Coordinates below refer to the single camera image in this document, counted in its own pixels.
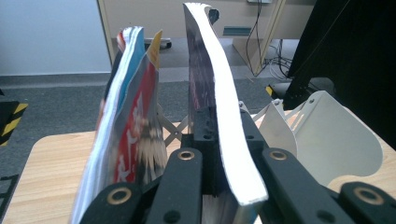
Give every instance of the yellow tab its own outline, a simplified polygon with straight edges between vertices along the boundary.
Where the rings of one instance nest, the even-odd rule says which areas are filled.
[[[17,109],[15,110],[14,114],[20,112],[21,110],[25,109],[27,107],[27,104],[19,104]]]
[[[270,94],[270,96],[272,96],[273,90],[270,86],[265,87],[265,90]]]
[[[11,132],[12,130],[14,130],[14,129],[17,127],[17,125],[18,125],[18,123],[20,122],[20,120],[21,120],[21,118],[14,119],[14,120],[12,120],[8,125],[6,125],[6,128],[4,129],[2,135],[5,135],[6,133],[9,133],[9,132]]]
[[[148,58],[154,64],[156,69],[160,67],[160,46],[161,46],[161,37],[163,36],[163,30],[159,31],[155,34],[154,38],[151,41],[151,44],[148,47]]]

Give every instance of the computer monitor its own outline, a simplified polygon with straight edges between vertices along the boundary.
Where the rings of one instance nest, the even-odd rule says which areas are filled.
[[[290,65],[292,80],[271,85],[274,96],[293,109],[320,89],[316,79],[326,78],[329,93],[396,148],[395,5],[318,0]]]

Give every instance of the wooden table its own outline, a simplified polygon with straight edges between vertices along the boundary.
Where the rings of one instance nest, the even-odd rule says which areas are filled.
[[[47,136],[33,147],[7,210],[4,223],[66,223],[92,149],[94,132]],[[328,186],[339,191],[350,181],[375,185],[396,198],[396,152],[379,139],[384,162],[366,177],[340,176]],[[175,140],[168,154],[179,148]]]

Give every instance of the magazine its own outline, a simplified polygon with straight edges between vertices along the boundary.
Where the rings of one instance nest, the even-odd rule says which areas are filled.
[[[219,13],[206,4],[183,6],[190,54],[189,132],[194,110],[216,107],[220,155],[231,189],[218,198],[204,197],[203,223],[253,223],[268,193],[248,150],[230,65],[208,18],[209,12]],[[236,209],[224,202],[233,201],[230,195]]]
[[[157,119],[162,31],[147,51],[143,32],[143,27],[129,27],[118,36],[122,56],[104,99],[70,223],[79,223],[108,185],[128,181],[143,186],[163,174],[167,156]]]

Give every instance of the colorful magazine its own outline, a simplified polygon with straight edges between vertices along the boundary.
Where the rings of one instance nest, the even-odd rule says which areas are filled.
[[[163,174],[167,156],[157,119],[161,35],[162,31],[156,34],[145,51],[143,27],[126,28],[121,33],[125,50],[104,100],[71,223],[79,223],[108,185],[128,181],[143,186]]]

